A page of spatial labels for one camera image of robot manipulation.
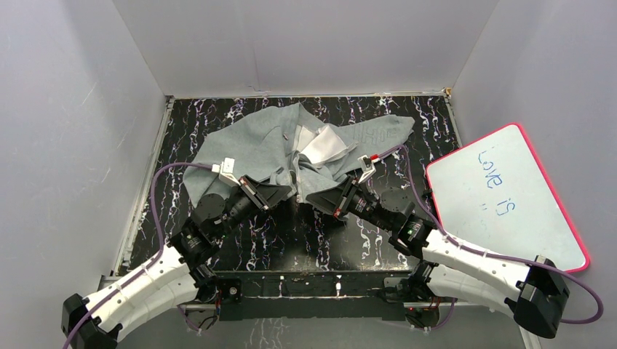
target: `whiteboard surface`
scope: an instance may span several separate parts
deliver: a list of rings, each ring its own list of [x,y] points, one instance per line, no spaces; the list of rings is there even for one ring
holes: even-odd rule
[[[445,229],[497,253],[588,264],[521,129],[510,124],[430,164],[426,175]]]

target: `floor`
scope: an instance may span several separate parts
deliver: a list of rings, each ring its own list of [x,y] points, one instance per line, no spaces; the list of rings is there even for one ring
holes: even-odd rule
[[[405,145],[417,188],[426,165],[458,148],[455,127],[444,95],[387,97],[293,97],[176,100],[156,167],[191,161],[208,133],[228,126],[243,116],[270,106],[302,103],[324,122],[338,126],[387,114],[415,119]],[[407,188],[406,163],[393,156],[378,164],[370,186],[380,192],[388,186]],[[182,188],[183,169],[171,169],[157,183],[156,197],[165,233],[178,229],[189,213],[188,194]],[[387,232],[352,217],[345,223],[325,216],[309,205],[293,200],[280,204],[270,217],[255,219],[234,236],[228,236],[219,254],[212,258],[214,270],[231,271],[404,271],[413,261],[391,248]],[[116,272],[125,275],[158,249],[149,205]]]

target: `cable connector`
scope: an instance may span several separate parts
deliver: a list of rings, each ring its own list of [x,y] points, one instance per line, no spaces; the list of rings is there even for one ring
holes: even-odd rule
[[[360,161],[360,169],[362,169],[362,176],[358,180],[358,183],[364,183],[377,172],[375,169],[375,162],[379,161],[379,155],[375,154],[371,157],[363,155],[358,158],[358,161]]]
[[[235,159],[225,158],[220,165],[212,165],[212,172],[218,173],[218,179],[230,187],[240,185],[240,182],[234,177],[235,162]]]

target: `gray garment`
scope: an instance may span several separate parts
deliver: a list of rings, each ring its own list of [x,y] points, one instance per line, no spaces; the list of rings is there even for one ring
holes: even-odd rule
[[[343,127],[330,125],[348,153],[316,167],[294,149],[296,131],[305,127],[317,132],[326,124],[300,103],[268,107],[210,133],[193,162],[220,164],[224,158],[233,158],[236,178],[248,175],[258,181],[269,179],[271,184],[292,186],[290,196],[297,193],[304,202],[308,194],[335,187],[346,173],[360,168],[360,156],[383,153],[402,144],[411,134],[413,123],[410,117],[387,115]],[[183,182],[193,205],[205,193],[228,197],[229,186],[216,180],[217,176],[203,169],[186,169]]]

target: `marble pattern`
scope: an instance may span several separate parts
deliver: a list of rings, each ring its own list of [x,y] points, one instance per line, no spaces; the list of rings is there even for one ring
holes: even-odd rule
[[[446,99],[443,96],[400,97],[294,97],[176,100],[167,125],[157,167],[192,161],[205,137],[233,124],[241,117],[269,106],[302,103],[324,122],[343,126],[387,114],[416,120],[405,143],[417,188],[427,188],[426,165],[458,148]],[[389,186],[410,190],[402,154],[395,153],[377,166],[369,182],[379,193]],[[184,168],[171,168],[157,183],[156,202],[165,233],[179,229],[190,214],[188,194],[182,186]],[[426,203],[432,207],[430,199]],[[126,274],[156,252],[158,242],[146,203],[140,217],[132,254],[122,263]],[[351,216],[345,222],[321,214],[307,204],[288,200],[270,215],[245,222],[225,241],[209,264],[214,270],[277,270],[317,272],[320,270],[407,270],[410,261],[387,243],[389,234]]]

